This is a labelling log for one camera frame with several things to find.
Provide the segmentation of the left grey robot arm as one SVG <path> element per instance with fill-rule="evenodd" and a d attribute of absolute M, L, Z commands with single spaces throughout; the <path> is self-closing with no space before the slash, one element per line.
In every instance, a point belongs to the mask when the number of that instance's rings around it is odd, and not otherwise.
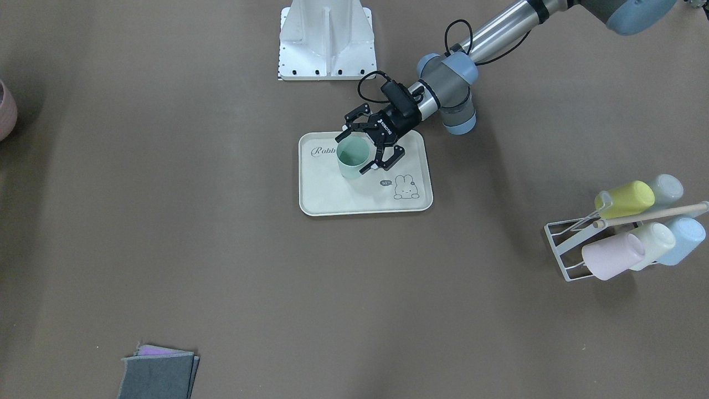
<path fill-rule="evenodd" d="M 651 27 L 674 6 L 673 1 L 517 1 L 489 20 L 468 38 L 450 45 L 445 52 L 422 57 L 417 65 L 417 81 L 411 86 L 398 83 L 383 71 L 369 76 L 384 79 L 382 109 L 371 109 L 374 99 L 345 115 L 337 143 L 355 132 L 365 134 L 375 149 L 354 164 L 354 176 L 370 170 L 389 170 L 405 154 L 398 141 L 422 121 L 439 112 L 446 130 L 454 135 L 469 133 L 476 125 L 471 86 L 479 76 L 479 67 L 500 60 L 518 48 L 534 27 L 551 15 L 580 6 L 606 28 L 618 35 L 635 35 Z"/>

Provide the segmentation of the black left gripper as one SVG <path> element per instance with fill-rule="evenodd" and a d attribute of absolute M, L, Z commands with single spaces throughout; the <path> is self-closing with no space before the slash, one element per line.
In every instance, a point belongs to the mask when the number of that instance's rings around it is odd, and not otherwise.
<path fill-rule="evenodd" d="M 342 133 L 336 136 L 335 139 L 344 140 L 353 132 L 365 133 L 368 129 L 367 136 L 377 146 L 374 159 L 360 168 L 361 175 L 370 170 L 389 170 L 402 159 L 405 155 L 405 149 L 401 146 L 393 145 L 422 121 L 422 114 L 418 107 L 420 101 L 421 98 L 400 99 L 394 102 L 370 101 L 368 99 L 367 103 L 345 114 L 345 124 L 343 125 Z M 371 114 L 370 103 L 383 104 L 385 107 Z M 357 123 L 357 119 L 362 117 L 367 117 L 368 121 Z M 374 129 L 369 129 L 371 124 L 376 125 Z M 386 151 L 383 146 L 393 146 L 393 152 L 387 159 L 383 159 Z"/>

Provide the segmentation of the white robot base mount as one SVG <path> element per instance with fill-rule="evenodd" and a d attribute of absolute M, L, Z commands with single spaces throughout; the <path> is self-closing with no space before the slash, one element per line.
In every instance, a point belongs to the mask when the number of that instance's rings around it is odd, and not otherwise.
<path fill-rule="evenodd" d="M 373 14 L 360 1 L 293 1 L 279 20 L 278 79 L 359 80 L 377 70 Z"/>

